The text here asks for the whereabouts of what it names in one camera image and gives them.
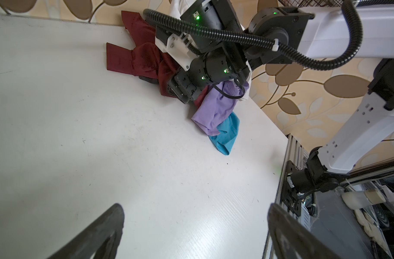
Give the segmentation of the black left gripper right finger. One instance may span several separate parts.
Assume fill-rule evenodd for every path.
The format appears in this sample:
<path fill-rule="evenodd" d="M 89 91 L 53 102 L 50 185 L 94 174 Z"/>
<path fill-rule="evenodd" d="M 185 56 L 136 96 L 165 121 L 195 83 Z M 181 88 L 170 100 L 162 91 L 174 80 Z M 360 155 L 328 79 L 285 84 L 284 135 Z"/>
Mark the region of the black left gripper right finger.
<path fill-rule="evenodd" d="M 271 204 L 269 208 L 268 227 L 278 259 L 339 258 L 278 204 Z"/>

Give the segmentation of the maroon cloth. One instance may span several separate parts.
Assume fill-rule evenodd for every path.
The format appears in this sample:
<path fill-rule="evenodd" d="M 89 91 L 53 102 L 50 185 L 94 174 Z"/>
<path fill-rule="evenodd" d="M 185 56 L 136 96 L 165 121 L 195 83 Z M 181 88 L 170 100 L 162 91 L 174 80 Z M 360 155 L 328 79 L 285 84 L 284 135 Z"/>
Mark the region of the maroon cloth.
<path fill-rule="evenodd" d="M 173 98 L 167 91 L 167 83 L 180 65 L 155 45 L 155 28 L 145 22 L 139 13 L 122 11 L 121 19 L 135 48 L 129 50 L 107 43 L 107 70 L 158 79 L 161 95 Z"/>

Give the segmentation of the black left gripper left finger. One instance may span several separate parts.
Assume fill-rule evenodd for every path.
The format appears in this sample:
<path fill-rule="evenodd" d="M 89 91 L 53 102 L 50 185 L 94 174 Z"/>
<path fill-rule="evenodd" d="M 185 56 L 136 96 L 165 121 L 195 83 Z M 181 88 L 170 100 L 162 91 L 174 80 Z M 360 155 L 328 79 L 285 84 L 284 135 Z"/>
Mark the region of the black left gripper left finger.
<path fill-rule="evenodd" d="M 114 259 L 120 245 L 125 214 L 112 205 L 50 259 Z"/>

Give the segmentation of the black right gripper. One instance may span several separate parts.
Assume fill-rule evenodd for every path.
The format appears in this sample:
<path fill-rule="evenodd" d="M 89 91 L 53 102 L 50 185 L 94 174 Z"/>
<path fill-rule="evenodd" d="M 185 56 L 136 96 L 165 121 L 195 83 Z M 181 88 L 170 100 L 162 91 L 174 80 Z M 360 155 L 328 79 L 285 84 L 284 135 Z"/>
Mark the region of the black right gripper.
<path fill-rule="evenodd" d="M 184 104 L 196 101 L 207 86 L 213 86 L 229 99 L 240 99 L 245 94 L 249 68 L 240 56 L 233 57 L 218 48 L 195 58 L 189 70 L 178 69 L 168 81 L 167 91 Z M 217 86 L 221 82 L 235 83 L 237 94 L 228 94 Z"/>

